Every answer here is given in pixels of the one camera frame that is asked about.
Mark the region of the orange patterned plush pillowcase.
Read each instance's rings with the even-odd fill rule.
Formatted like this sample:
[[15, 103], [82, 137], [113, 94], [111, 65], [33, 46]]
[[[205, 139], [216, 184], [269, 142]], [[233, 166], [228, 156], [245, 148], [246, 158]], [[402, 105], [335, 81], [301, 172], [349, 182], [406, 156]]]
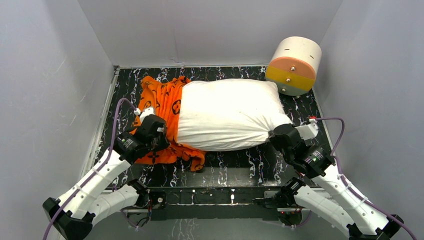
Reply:
[[152, 107], [155, 114], [165, 120], [166, 139], [170, 145], [166, 149], [158, 152], [151, 151], [138, 158], [135, 161], [137, 164], [173, 164], [177, 159], [183, 159], [191, 162], [190, 170], [192, 172], [203, 169], [206, 152], [177, 142], [183, 87], [190, 82], [191, 80], [185, 76], [173, 78], [172, 81], [166, 83], [161, 83], [151, 76], [146, 76], [141, 80], [142, 92], [138, 108], [144, 110]]

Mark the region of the white pillow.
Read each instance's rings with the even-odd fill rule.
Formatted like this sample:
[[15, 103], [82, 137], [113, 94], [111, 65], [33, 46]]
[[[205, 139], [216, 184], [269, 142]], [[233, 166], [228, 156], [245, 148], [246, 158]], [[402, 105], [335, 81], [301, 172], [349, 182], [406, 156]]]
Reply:
[[230, 78], [182, 88], [176, 142], [205, 152], [243, 150], [292, 124], [270, 81]]

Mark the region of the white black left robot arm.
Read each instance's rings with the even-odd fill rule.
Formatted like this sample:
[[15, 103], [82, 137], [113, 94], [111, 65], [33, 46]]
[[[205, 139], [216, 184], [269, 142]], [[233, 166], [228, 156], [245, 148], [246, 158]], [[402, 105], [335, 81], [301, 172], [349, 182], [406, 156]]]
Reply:
[[49, 197], [42, 207], [54, 227], [66, 240], [83, 240], [101, 220], [126, 207], [145, 208], [151, 204], [150, 190], [131, 180], [112, 193], [103, 191], [136, 160], [166, 149], [166, 122], [149, 114], [142, 118], [135, 134], [122, 132], [103, 157], [78, 183], [58, 198]]

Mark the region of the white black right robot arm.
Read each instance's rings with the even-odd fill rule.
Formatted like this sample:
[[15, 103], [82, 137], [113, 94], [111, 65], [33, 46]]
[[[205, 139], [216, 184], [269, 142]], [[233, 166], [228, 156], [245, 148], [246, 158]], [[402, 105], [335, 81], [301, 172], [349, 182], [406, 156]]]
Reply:
[[288, 207], [305, 207], [347, 235], [350, 240], [389, 240], [402, 227], [396, 214], [379, 210], [356, 192], [338, 169], [334, 156], [317, 145], [308, 145], [300, 128], [282, 124], [269, 133], [272, 146], [298, 173], [318, 184], [331, 199], [319, 195], [298, 178], [291, 178], [270, 200]]

